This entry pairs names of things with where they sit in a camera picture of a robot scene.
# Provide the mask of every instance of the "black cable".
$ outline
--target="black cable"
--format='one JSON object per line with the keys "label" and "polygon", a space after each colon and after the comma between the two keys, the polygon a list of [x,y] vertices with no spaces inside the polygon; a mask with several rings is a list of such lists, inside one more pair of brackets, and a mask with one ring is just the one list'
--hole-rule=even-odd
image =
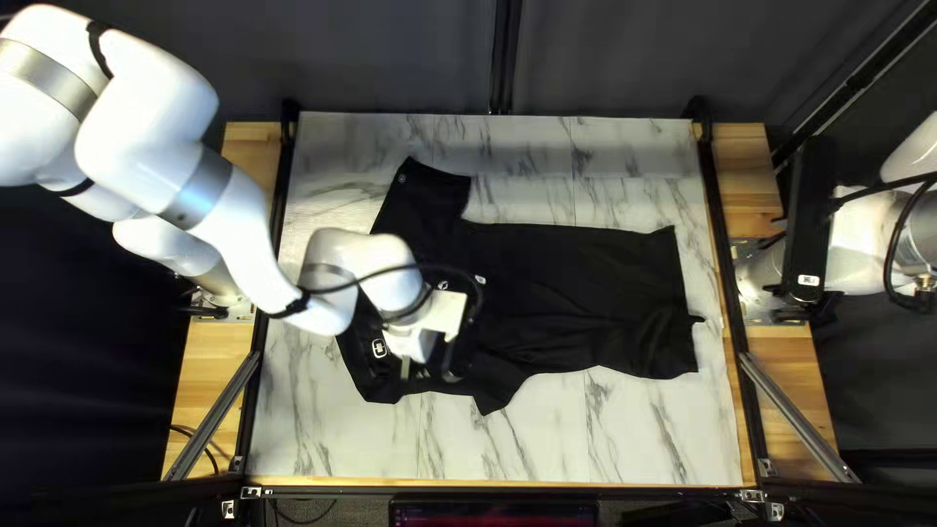
{"label": "black cable", "polygon": [[915,190],[915,193],[911,196],[911,199],[908,200],[908,203],[904,204],[904,208],[901,209],[901,213],[898,215],[898,220],[895,221],[895,228],[891,232],[891,239],[888,241],[888,251],[885,253],[885,265],[882,268],[882,282],[885,284],[885,292],[888,294],[888,300],[891,300],[905,309],[919,312],[924,311],[925,308],[917,297],[898,294],[898,292],[895,291],[895,284],[891,281],[891,266],[895,262],[895,252],[898,249],[898,240],[901,238],[901,231],[904,230],[904,223],[908,220],[908,217],[911,216],[911,211],[915,208],[917,202],[924,197],[924,194],[926,194],[935,183],[937,183],[937,174],[930,173],[930,179],[921,185],[918,190]]}
{"label": "black cable", "polygon": [[298,520],[298,519],[287,516],[286,513],[280,511],[280,507],[279,505],[276,504],[276,502],[277,500],[270,500],[270,504],[274,507],[274,521],[276,525],[279,525],[278,518],[285,519],[286,521],[293,523],[295,525],[312,525],[313,523],[319,521],[320,519],[325,518],[325,515],[332,512],[332,507],[334,507],[335,504],[338,503],[338,500],[332,500],[332,502],[329,504],[329,506],[325,508],[322,514],[316,516],[313,519],[304,519],[304,520]]}
{"label": "black cable", "polygon": [[843,196],[841,198],[836,198],[833,200],[833,210],[836,212],[844,204],[849,203],[852,200],[857,200],[859,198],[865,198],[872,194],[878,194],[879,192],[885,192],[886,190],[894,190],[895,188],[907,187],[908,185],[913,185],[915,183],[928,183],[935,176],[937,172],[928,172],[922,173],[920,175],[914,175],[911,177],[905,177],[904,179],[899,179],[898,181],[892,181],[891,183],[883,183],[882,185],[875,185],[874,187],[863,188],[862,190],[857,190],[852,194]]}
{"label": "black cable", "polygon": [[[190,431],[190,432],[192,432],[192,433],[195,433],[195,429],[192,428],[192,427],[190,427],[190,426],[187,426],[187,425],[173,425],[173,426],[174,426],[174,427],[179,427],[180,429],[183,429],[183,430],[188,430],[188,431]],[[215,443],[215,440],[214,440],[214,439],[208,440],[208,444],[210,444],[211,446],[213,446],[213,447],[215,448],[215,450],[217,451],[217,453],[220,454],[221,457],[225,459],[225,461],[231,461],[231,454],[229,454],[228,452],[225,452],[225,449],[224,449],[224,448],[218,446],[218,443]]]}
{"label": "black cable", "polygon": [[[185,436],[188,436],[189,439],[192,439],[192,432],[186,429],[180,428],[177,425],[170,425],[170,430],[174,432],[179,432]],[[205,447],[205,455],[208,456],[208,460],[212,462],[212,467],[215,469],[215,475],[220,475],[221,472],[218,471],[218,463],[215,461],[215,456],[212,456],[212,453],[211,451],[208,450],[207,446]]]}
{"label": "black cable", "polygon": [[179,298],[188,299],[188,298],[190,298],[193,294],[197,293],[198,291],[199,291],[199,286],[193,285],[192,287],[186,289],[186,290],[183,291],[181,294],[179,294]]}
{"label": "black cable", "polygon": [[[432,263],[432,264],[431,263],[408,263],[406,265],[397,265],[395,267],[388,267],[386,269],[381,269],[380,271],[376,271],[374,273],[371,273],[370,275],[365,275],[359,279],[354,279],[354,280],[345,282],[340,285],[335,285],[332,287],[322,287],[318,289],[303,289],[303,291],[305,292],[306,295],[336,293],[338,291],[348,289],[349,287],[355,287],[361,284],[361,282],[363,281],[370,280],[372,278],[379,277],[381,275],[386,275],[388,273],[393,273],[395,271],[403,271],[405,269],[426,269],[430,271],[439,271],[442,273],[449,273],[449,274],[457,275],[464,281],[468,282],[468,284],[471,285],[472,290],[474,290],[475,292],[475,304],[468,311],[467,318],[468,318],[469,324],[474,322],[475,315],[478,313],[479,309],[482,308],[482,303],[484,302],[484,292],[482,291],[482,286],[480,286],[478,284],[478,281],[475,280],[475,277],[470,275],[468,272],[463,271],[462,269],[459,269],[457,267],[451,267],[449,265],[444,265],[441,263]],[[270,316],[271,318],[277,318],[279,315],[280,313],[274,313],[273,315],[270,315]]]}
{"label": "black cable", "polygon": [[192,507],[192,510],[188,511],[188,518],[186,518],[186,525],[184,527],[194,527],[198,525],[199,517],[201,516],[199,513],[198,507]]}
{"label": "black cable", "polygon": [[188,313],[194,317],[215,317],[218,320],[228,318],[228,308],[207,308],[205,306],[179,306],[177,311]]}

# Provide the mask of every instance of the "marble tabletop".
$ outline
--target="marble tabletop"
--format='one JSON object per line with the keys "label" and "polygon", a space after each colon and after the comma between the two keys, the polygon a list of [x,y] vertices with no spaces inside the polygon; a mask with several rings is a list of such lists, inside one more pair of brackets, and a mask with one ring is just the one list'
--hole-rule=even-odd
{"label": "marble tabletop", "polygon": [[740,485],[702,176],[688,121],[303,113],[279,261],[296,280],[320,227],[366,233],[413,156],[474,176],[464,218],[675,225],[698,373],[536,375],[503,410],[470,397],[362,400],[335,339],[270,322],[247,471],[263,475]]}

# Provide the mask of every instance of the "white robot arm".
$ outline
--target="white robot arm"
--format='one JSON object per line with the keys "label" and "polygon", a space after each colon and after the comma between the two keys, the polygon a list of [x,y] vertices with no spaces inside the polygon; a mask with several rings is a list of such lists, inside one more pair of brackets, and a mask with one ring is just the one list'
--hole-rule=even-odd
{"label": "white robot arm", "polygon": [[[356,288],[311,294],[291,283],[273,253],[262,191],[201,144],[218,99],[198,71],[143,40],[51,6],[24,9],[0,38],[0,69],[7,72],[0,77],[0,121],[30,123],[26,141],[18,129],[0,128],[5,150],[16,152],[17,160],[3,167],[8,180],[28,178],[50,163],[77,130],[81,172],[217,249],[260,309],[322,335],[349,326]],[[11,66],[3,68],[5,62]],[[25,143],[32,149],[20,152]],[[450,340],[457,333],[465,295],[427,294],[399,238],[321,230],[310,240],[309,254],[319,265],[306,275],[313,290],[409,265],[360,284],[381,312],[416,310],[388,324],[389,338],[396,339],[392,352],[423,362],[427,334],[441,332]]]}
{"label": "white robot arm", "polygon": [[[930,115],[888,157],[881,168],[885,184],[937,170],[937,113]],[[824,287],[845,294],[876,294],[885,289],[885,256],[897,219],[922,185],[913,183],[853,199],[833,216],[826,258]],[[843,198],[862,188],[837,187],[833,198]],[[779,309],[784,302],[766,290],[781,282],[785,241],[781,240],[736,267],[739,293],[757,311]],[[891,283],[899,294],[934,291],[937,270],[937,191],[923,194],[911,209],[900,231]]]}

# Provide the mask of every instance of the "black curtain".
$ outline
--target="black curtain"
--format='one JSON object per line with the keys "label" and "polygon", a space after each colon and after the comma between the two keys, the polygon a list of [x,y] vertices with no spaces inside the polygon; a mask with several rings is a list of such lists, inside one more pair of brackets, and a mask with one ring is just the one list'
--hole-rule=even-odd
{"label": "black curtain", "polygon": [[0,188],[0,246],[5,496],[158,480],[185,284],[37,186]]}

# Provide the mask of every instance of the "black fabric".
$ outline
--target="black fabric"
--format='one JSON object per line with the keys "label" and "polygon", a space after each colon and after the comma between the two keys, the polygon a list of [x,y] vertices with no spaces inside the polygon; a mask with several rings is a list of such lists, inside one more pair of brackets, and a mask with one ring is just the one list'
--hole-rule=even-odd
{"label": "black fabric", "polygon": [[39,186],[0,188],[6,497],[162,476],[190,284],[111,229]]}
{"label": "black fabric", "polygon": [[[447,264],[482,277],[484,304],[463,328],[443,379],[440,342],[425,367],[372,351],[380,316],[361,296],[338,346],[365,400],[408,393],[472,395],[482,414],[503,408],[527,377],[596,365],[651,379],[696,371],[674,228],[641,234],[553,225],[484,225],[461,219],[471,178],[407,159],[394,176],[371,233],[393,233],[418,263]],[[433,286],[472,300],[464,279],[423,271]]]}

